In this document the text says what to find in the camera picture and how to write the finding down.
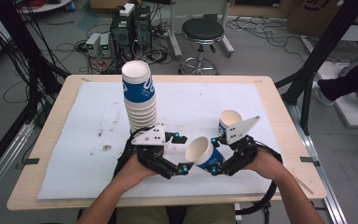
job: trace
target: gray floor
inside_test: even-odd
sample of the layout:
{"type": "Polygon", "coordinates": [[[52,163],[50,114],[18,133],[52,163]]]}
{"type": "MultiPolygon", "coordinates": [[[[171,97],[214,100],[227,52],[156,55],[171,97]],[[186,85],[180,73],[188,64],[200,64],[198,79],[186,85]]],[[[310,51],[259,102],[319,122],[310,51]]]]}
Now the gray floor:
{"type": "MultiPolygon", "coordinates": [[[[86,36],[93,32],[106,32],[108,25],[90,28],[95,24],[109,24],[109,17],[110,15],[108,14],[94,14],[88,11],[68,13],[61,9],[38,14],[38,18],[43,21],[73,21],[73,23],[64,25],[41,23],[42,32],[49,46],[72,74],[85,74],[83,68],[87,66],[86,61],[82,55],[76,52],[58,51],[58,49],[71,48],[67,44],[60,44],[75,44],[77,41],[87,39],[86,36]]],[[[302,60],[298,55],[290,54],[282,47],[273,47],[267,39],[256,37],[246,31],[234,31],[228,27],[226,34],[235,49],[235,53],[231,58],[227,57],[224,48],[220,45],[216,46],[215,54],[212,54],[209,49],[205,50],[205,57],[215,62],[221,76],[269,76],[274,81],[278,81],[292,75],[301,67],[303,64],[302,60],[307,58],[304,46],[299,40],[294,38],[287,40],[286,50],[299,53],[302,60]]],[[[275,34],[275,36],[289,35],[291,34],[288,34],[285,29],[279,29],[275,34]]],[[[36,35],[34,36],[36,41],[40,43],[40,39],[36,35]]],[[[176,75],[179,64],[183,59],[194,56],[197,53],[197,46],[189,44],[181,36],[178,36],[178,42],[184,54],[183,58],[169,64],[151,65],[152,74],[176,75]]],[[[343,62],[349,61],[344,58],[354,59],[358,57],[358,49],[350,45],[356,46],[355,43],[340,43],[332,56],[343,59],[343,62]]],[[[20,81],[21,79],[16,76],[9,58],[4,53],[0,53],[0,140],[25,106],[25,103],[15,104],[6,102],[18,102],[26,99],[25,85],[23,83],[10,89],[11,86],[20,81]]],[[[280,88],[279,92],[283,93],[286,89],[287,87],[280,88]]],[[[299,98],[298,103],[301,106],[301,98],[299,98]]],[[[36,128],[32,138],[0,183],[0,223],[74,223],[76,221],[77,210],[75,209],[23,212],[7,210],[7,199],[21,174],[21,170],[16,169],[15,165],[21,161],[25,150],[36,139],[38,133],[39,129],[36,128]]],[[[323,106],[312,98],[310,107],[310,136],[337,195],[345,218],[348,223],[358,223],[358,129],[347,128],[334,107],[323,106]]],[[[323,205],[321,202],[315,203],[320,206],[323,205]]],[[[324,211],[321,214],[326,223],[330,222],[324,211]]],[[[271,223],[289,222],[280,202],[272,203],[270,215],[271,223]]],[[[260,212],[243,219],[243,223],[264,222],[260,212]]]]}

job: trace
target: white paper sheet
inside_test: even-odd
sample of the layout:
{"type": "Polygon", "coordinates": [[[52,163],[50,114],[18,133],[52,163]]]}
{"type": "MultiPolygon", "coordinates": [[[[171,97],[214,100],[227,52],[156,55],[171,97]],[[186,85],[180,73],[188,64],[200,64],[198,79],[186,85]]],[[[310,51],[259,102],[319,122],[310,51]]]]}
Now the white paper sheet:
{"type": "MultiPolygon", "coordinates": [[[[199,136],[218,136],[221,111],[234,109],[243,119],[260,116],[249,132],[280,152],[253,84],[155,83],[158,121],[166,132],[180,133],[184,145],[168,144],[164,158],[185,162],[186,146],[199,136]]],[[[121,83],[85,82],[54,148],[38,199],[96,198],[109,183],[117,158],[130,136],[121,83]]],[[[218,148],[228,159],[229,147],[218,148]]],[[[194,166],[189,175],[151,176],[123,197],[167,197],[265,193],[270,181],[252,171],[211,176],[194,166]]]]}

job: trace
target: forearm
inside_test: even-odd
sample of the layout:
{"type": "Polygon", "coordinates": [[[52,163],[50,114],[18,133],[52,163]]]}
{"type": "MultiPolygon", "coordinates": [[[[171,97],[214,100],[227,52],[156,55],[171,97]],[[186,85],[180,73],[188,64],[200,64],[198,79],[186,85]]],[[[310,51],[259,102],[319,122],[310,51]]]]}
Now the forearm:
{"type": "Polygon", "coordinates": [[[116,208],[118,200],[124,192],[125,190],[117,188],[115,182],[111,182],[77,223],[107,223],[116,208]]]}
{"type": "Polygon", "coordinates": [[[291,223],[324,223],[296,179],[287,173],[283,179],[275,182],[291,223]]]}

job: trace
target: human hand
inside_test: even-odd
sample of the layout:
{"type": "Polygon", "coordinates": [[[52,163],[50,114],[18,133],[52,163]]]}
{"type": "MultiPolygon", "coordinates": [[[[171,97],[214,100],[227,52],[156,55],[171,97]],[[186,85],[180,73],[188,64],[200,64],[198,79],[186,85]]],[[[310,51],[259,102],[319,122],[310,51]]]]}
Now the human hand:
{"type": "Polygon", "coordinates": [[[112,180],[112,184],[125,192],[141,183],[145,178],[156,174],[138,162],[138,155],[134,153],[112,180]]]}
{"type": "Polygon", "coordinates": [[[267,150],[259,148],[257,156],[252,163],[246,165],[242,170],[253,170],[264,178],[279,181],[289,173],[286,168],[267,150]]]}

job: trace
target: wooden table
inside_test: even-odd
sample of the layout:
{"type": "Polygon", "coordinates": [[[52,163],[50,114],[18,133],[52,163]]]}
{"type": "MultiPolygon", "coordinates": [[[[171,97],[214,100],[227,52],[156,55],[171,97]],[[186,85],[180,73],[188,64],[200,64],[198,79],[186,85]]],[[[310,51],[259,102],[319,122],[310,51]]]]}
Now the wooden table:
{"type": "MultiPolygon", "coordinates": [[[[280,94],[269,77],[249,76],[153,76],[154,82],[188,82],[188,83],[250,83],[255,84],[259,97],[268,115],[268,120],[276,141],[285,160],[286,168],[295,176],[307,197],[322,199],[326,190],[313,163],[302,162],[300,157],[309,154],[298,136],[280,94]]],[[[63,124],[74,104],[78,90],[83,82],[121,82],[121,76],[69,76],[53,106],[46,124],[37,139],[30,158],[39,158],[38,164],[26,165],[14,188],[7,207],[10,210],[32,210],[48,208],[80,208],[88,207],[93,202],[89,200],[37,200],[38,191],[48,166],[48,160],[61,133],[63,124]]],[[[137,205],[173,205],[200,203],[240,203],[254,202],[263,195],[241,196],[199,196],[199,197],[170,197],[170,198],[142,198],[121,199],[117,206],[137,205]]],[[[273,200],[280,200],[276,195],[273,200]]]]}

